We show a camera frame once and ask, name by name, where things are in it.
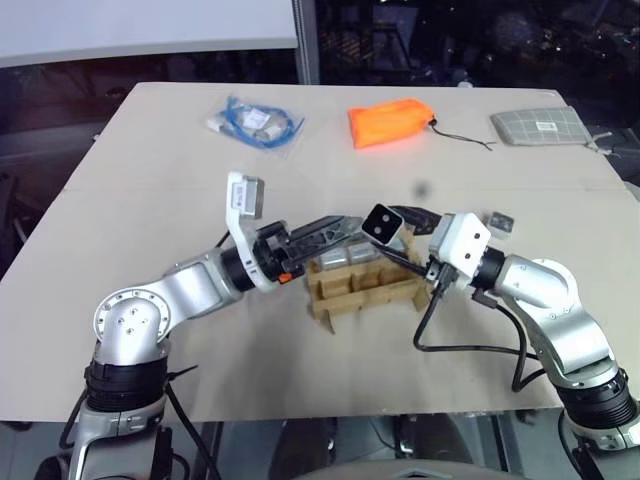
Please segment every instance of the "black cable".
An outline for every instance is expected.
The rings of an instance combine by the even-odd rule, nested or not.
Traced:
[[[402,252],[394,250],[393,248],[386,247],[384,245],[380,245],[377,243],[373,244],[386,258],[391,260],[393,263],[400,265],[401,267],[406,268],[407,270],[411,270],[416,275],[420,275],[421,277],[427,276],[427,269],[421,265],[411,262]]]
[[[429,126],[431,127],[431,129],[435,133],[437,133],[438,135],[441,135],[441,136],[447,137],[447,138],[451,138],[453,140],[460,140],[460,141],[463,141],[463,142],[477,143],[478,145],[482,145],[484,148],[486,148],[490,152],[493,152],[493,150],[491,149],[491,147],[489,145],[494,145],[494,144],[497,143],[497,142],[482,142],[480,140],[474,140],[473,138],[463,137],[462,135],[455,135],[453,133],[444,133],[444,132],[442,132],[442,131],[440,131],[440,130],[438,130],[436,128],[437,124],[438,124],[438,121],[435,118],[429,122]]]
[[[358,460],[362,460],[363,458],[370,457],[371,455],[375,455],[376,453],[382,452],[383,450],[386,450],[386,449],[387,449],[387,446],[383,445],[380,448],[376,448],[372,452],[361,453],[360,455],[356,455],[355,457],[347,458],[346,460],[341,460],[341,463],[353,463]]]
[[[128,475],[122,475],[121,473],[119,473],[117,476],[113,476],[113,475],[108,475],[106,477],[98,477],[95,480],[113,480],[114,478],[117,478],[118,480],[136,480],[133,477],[130,477]]]
[[[218,463],[218,454],[220,453],[220,446],[222,445],[222,431],[224,429],[224,422],[218,422],[216,424],[216,433],[213,437],[213,445],[211,447],[211,458]]]
[[[173,459],[182,467],[182,480],[189,480],[189,477],[191,477],[191,467],[189,466],[189,462],[187,462],[187,459],[182,455],[177,454],[176,452],[173,452],[171,455]]]
[[[78,416],[78,412],[80,411],[82,402],[84,402],[88,394],[89,393],[85,388],[78,397],[78,400],[76,400],[76,404],[73,406],[73,410],[71,410],[71,413],[69,414],[67,423],[64,424],[64,428],[62,429],[62,433],[60,434],[60,440],[58,440],[58,446],[62,450],[73,448],[74,442],[68,442],[67,440],[69,439],[69,434],[71,433],[71,429],[73,428],[73,423],[76,421],[76,417]]]
[[[216,248],[220,248],[222,245],[224,245],[224,242],[227,240],[227,238],[229,238],[229,230],[224,232],[222,238],[218,240],[218,243],[216,243]]]
[[[213,480],[221,480],[220,473],[218,472],[215,461],[213,460],[213,458],[211,458],[211,455],[209,455],[207,446],[204,444],[202,438],[198,434],[198,431],[191,423],[191,420],[189,420],[189,417],[187,417],[187,414],[184,412],[182,405],[180,405],[178,397],[176,397],[176,394],[173,391],[170,383],[167,383],[166,392],[171,405],[173,405],[173,409],[176,411],[178,418],[182,422],[182,425],[184,425],[187,433],[196,444],[196,447],[198,447],[198,452],[200,452],[200,455],[202,455],[202,457],[204,458],[205,463],[207,464],[207,468],[209,469],[209,473],[211,473],[211,476],[213,477]]]
[[[371,428],[373,428],[373,431],[376,433],[376,437],[378,437],[378,440],[380,440],[381,444],[383,444],[387,448],[390,448],[391,450],[396,452],[398,455],[401,455],[402,457],[406,456],[402,450],[398,450],[396,447],[394,447],[389,442],[387,442],[384,438],[382,438],[382,435],[380,434],[380,431],[378,430],[378,427],[376,427],[376,424],[372,418],[369,418],[369,423],[371,424]]]
[[[573,469],[576,471],[576,473],[580,478],[584,478],[584,475],[582,474],[582,468],[580,468],[580,464],[578,464],[578,461],[575,459],[575,457],[571,453],[571,449],[567,444],[567,438],[564,436],[564,410],[562,410],[560,412],[560,415],[558,415],[558,437],[560,437],[560,443],[562,444],[562,449],[564,450],[565,455],[571,462],[571,466],[573,467]]]
[[[544,375],[544,369],[539,369],[527,376],[525,379],[522,378],[522,372],[524,371],[524,364],[527,361],[527,336],[524,333],[524,328],[520,325],[518,319],[511,313],[509,310],[504,308],[502,305],[496,305],[496,309],[504,314],[516,327],[518,332],[518,342],[520,345],[519,353],[518,353],[518,361],[516,363],[516,369],[513,372],[513,380],[511,381],[511,390],[515,393],[520,392],[524,387],[529,385],[532,381],[538,378],[541,375]]]
[[[423,345],[420,343],[420,338],[424,333],[429,320],[431,320],[431,316],[433,315],[433,311],[436,308],[440,297],[442,296],[442,291],[436,288],[431,296],[431,301],[429,302],[429,306],[427,307],[427,311],[424,313],[422,320],[420,320],[420,324],[416,329],[416,333],[413,335],[413,346],[422,352],[427,353],[436,353],[436,352],[494,352],[494,353],[506,353],[509,355],[520,355],[520,350],[515,350],[513,348],[506,347],[494,347],[489,345],[438,345],[434,347],[430,347],[428,345]],[[537,360],[538,357],[533,353],[526,353],[527,358],[531,358],[532,360]],[[531,382],[534,378],[528,379],[527,383]]]

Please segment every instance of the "blue cable in bag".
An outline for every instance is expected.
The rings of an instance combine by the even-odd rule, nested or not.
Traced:
[[[237,97],[229,97],[226,108],[208,123],[214,130],[263,150],[289,143],[304,118],[296,124],[291,114],[282,108],[243,103]]]

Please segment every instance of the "tabletop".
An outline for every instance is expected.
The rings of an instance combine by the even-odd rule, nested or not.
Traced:
[[[0,68],[298,46],[290,0],[12,0],[0,4],[0,32]]]
[[[306,121],[283,155],[208,130],[229,94]],[[640,393],[640,217],[601,155],[582,146],[482,146],[426,132],[355,150],[347,109],[414,97],[446,132],[497,140],[489,115],[564,105],[554,91],[411,87],[139,84],[127,97],[0,283],[0,418],[65,420],[83,387],[106,295],[159,277],[214,245],[230,170],[265,180],[264,224],[291,228],[375,203],[436,212],[497,210],[515,219],[507,253],[562,262]],[[416,198],[416,186],[426,197]],[[426,252],[426,244],[416,245]],[[451,291],[423,341],[514,347],[512,326]],[[410,302],[346,314],[323,330],[298,280],[248,292],[172,334],[174,382],[194,421],[497,411],[560,404],[546,378],[510,391],[515,357],[424,354],[411,345]],[[527,371],[536,369],[530,361]]]

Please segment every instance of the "plastic bag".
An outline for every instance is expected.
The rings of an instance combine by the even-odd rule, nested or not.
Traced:
[[[227,103],[207,119],[207,126],[260,150],[284,150],[297,136],[304,117],[283,108],[229,96]]]
[[[405,98],[370,108],[352,108],[349,118],[353,144],[362,148],[424,132],[434,114],[419,100]]]

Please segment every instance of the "clear plastic bag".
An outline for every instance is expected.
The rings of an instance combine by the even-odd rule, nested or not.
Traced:
[[[304,117],[279,107],[227,97],[222,109],[207,118],[207,126],[260,150],[288,149]]]

